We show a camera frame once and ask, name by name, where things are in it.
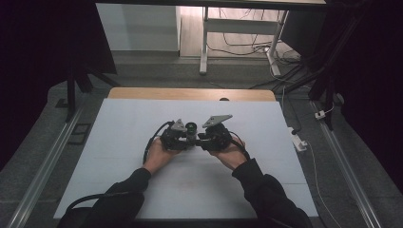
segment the white table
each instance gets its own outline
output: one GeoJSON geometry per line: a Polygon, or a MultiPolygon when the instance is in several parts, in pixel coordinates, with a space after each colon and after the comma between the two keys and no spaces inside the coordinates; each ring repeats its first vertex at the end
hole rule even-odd
{"type": "MultiPolygon", "coordinates": [[[[105,99],[55,217],[74,200],[103,193],[142,165],[145,145],[166,121],[195,122],[232,114],[224,125],[247,142],[261,170],[283,185],[310,217],[317,216],[309,188],[276,102],[105,99]]],[[[255,212],[231,171],[196,147],[182,152],[150,181],[138,219],[249,219],[255,212]]],[[[80,206],[91,206],[87,201],[80,206]]]]}

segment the black sleeve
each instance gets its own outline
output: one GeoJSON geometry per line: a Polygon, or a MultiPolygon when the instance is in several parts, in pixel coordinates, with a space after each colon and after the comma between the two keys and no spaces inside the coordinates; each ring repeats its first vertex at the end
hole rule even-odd
{"type": "Polygon", "coordinates": [[[238,166],[232,176],[240,181],[245,198],[255,209],[259,220],[265,224],[285,224],[283,227],[312,227],[304,211],[287,198],[276,178],[263,175],[256,160],[238,166]]]}
{"type": "Polygon", "coordinates": [[[113,184],[107,194],[126,193],[118,197],[98,199],[81,227],[126,227],[137,216],[144,202],[143,191],[151,174],[139,168],[126,180],[113,184]]]}

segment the white plug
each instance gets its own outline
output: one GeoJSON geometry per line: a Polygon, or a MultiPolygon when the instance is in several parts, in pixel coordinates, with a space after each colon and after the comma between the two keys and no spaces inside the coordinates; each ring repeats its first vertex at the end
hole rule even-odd
{"type": "Polygon", "coordinates": [[[291,140],[293,141],[294,147],[296,148],[297,152],[305,151],[308,143],[306,141],[302,141],[297,134],[293,135],[293,127],[288,127],[288,131],[290,132],[291,140]]]}
{"type": "Polygon", "coordinates": [[[322,118],[325,118],[325,116],[326,116],[326,113],[325,113],[323,110],[321,110],[321,111],[315,113],[315,118],[317,118],[317,120],[320,120],[320,119],[322,119],[322,118]]]}

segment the black curtain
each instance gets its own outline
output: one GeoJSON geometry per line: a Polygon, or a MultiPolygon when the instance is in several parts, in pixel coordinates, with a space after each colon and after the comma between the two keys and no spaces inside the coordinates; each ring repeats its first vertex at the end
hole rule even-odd
{"type": "Polygon", "coordinates": [[[48,90],[67,79],[73,64],[116,73],[93,2],[0,1],[0,168],[38,119],[48,90]]]}
{"type": "Polygon", "coordinates": [[[338,60],[342,113],[403,192],[402,4],[375,0],[338,60]]]}

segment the wooden table edge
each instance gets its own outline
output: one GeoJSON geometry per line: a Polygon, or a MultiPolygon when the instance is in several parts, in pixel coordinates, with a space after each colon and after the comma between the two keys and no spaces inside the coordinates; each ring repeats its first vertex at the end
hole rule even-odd
{"type": "Polygon", "coordinates": [[[114,87],[108,99],[150,99],[150,100],[190,100],[274,102],[276,97],[270,90],[263,89],[218,89],[218,88],[157,88],[157,87],[114,87]]]}

